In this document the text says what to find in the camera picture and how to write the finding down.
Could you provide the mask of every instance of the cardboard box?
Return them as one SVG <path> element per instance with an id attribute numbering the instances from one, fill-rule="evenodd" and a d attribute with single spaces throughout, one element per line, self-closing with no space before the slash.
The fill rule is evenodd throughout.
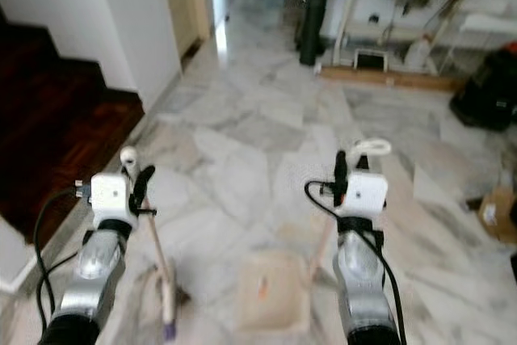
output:
<path id="1" fill-rule="evenodd" d="M 485 196 L 479 209 L 479 220 L 486 232 L 500 242 L 517 244 L 517 226 L 510 219 L 516 196 L 507 187 L 497 187 Z"/>

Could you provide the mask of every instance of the wooden floor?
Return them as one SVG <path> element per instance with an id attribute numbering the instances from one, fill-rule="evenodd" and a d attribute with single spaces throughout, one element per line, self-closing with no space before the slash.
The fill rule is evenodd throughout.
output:
<path id="1" fill-rule="evenodd" d="M 63 60 L 46 29 L 1 15 L 0 85 L 0 214 L 31 242 L 48 196 L 102 170 L 143 111 L 136 94 L 106 88 L 97 63 Z M 43 243 L 75 203 L 50 209 Z"/>

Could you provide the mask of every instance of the white bottle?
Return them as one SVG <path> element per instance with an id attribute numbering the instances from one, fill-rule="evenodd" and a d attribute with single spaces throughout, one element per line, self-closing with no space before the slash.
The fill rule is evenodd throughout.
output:
<path id="1" fill-rule="evenodd" d="M 404 59 L 404 65 L 410 69 L 422 69 L 429 54 L 431 54 L 431 38 L 425 35 L 412 43 Z"/>

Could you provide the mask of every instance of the marble floor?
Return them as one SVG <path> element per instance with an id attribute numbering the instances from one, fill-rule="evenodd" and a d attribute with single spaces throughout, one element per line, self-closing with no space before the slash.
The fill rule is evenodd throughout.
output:
<path id="1" fill-rule="evenodd" d="M 191 296 L 180 309 L 178 343 L 345 343 L 335 291 L 318 282 L 308 334 L 239 334 L 237 274 L 257 250 L 290 250 L 309 260 L 326 216 L 305 198 L 305 181 L 329 179 L 336 151 L 372 136 L 394 148 L 372 165 L 390 185 L 380 223 L 408 343 L 515 343 L 512 248 L 487 237 L 461 204 L 491 189 L 501 168 L 515 164 L 516 128 L 503 134 L 464 128 L 448 110 L 450 95 L 442 93 L 315 78 L 298 64 L 289 20 L 284 0 L 235 0 L 229 21 L 137 140 L 157 167 L 149 197 L 159 210 L 160 238 Z M 82 229 L 61 255 L 77 249 L 81 236 Z M 322 264 L 329 274 L 335 244 L 334 237 Z M 126 259 L 98 343 L 161 343 L 158 277 L 145 223 L 131 236 Z M 57 291 L 70 271 L 53 276 Z M 0 342 L 35 343 L 40 324 L 33 297 L 20 298 L 14 311 Z"/>

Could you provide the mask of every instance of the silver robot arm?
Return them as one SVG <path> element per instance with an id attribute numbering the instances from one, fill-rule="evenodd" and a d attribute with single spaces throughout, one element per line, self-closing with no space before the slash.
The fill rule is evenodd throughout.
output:
<path id="1" fill-rule="evenodd" d="M 140 214 L 154 213 L 140 209 L 153 173 L 152 166 L 143 170 L 134 186 L 125 174 L 98 174 L 92 178 L 90 202 L 95 230 L 85 236 L 73 278 L 40 345 L 95 344 L 125 270 L 129 235 L 138 227 Z"/>
<path id="2" fill-rule="evenodd" d="M 355 168 L 368 170 L 368 159 L 363 156 Z M 343 151 L 336 157 L 335 182 L 311 181 L 305 185 L 305 193 L 319 208 L 330 213 L 338 225 L 338 252 L 334 257 L 334 273 L 338 279 L 339 313 L 349 345 L 405 345 L 406 338 L 398 299 L 398 287 L 393 273 L 382 257 L 384 235 L 373 229 L 372 220 L 364 217 L 361 208 L 371 208 L 372 196 L 362 196 L 348 182 L 347 156 Z M 334 197 L 334 209 L 343 205 L 348 190 L 357 195 L 358 210 L 351 216 L 339 216 L 338 210 L 330 210 L 315 200 L 310 187 L 318 185 L 321 196 Z M 385 206 L 385 194 L 377 201 L 381 210 Z M 400 338 L 393 314 L 384 292 L 385 270 L 389 272 L 397 300 L 397 318 Z"/>

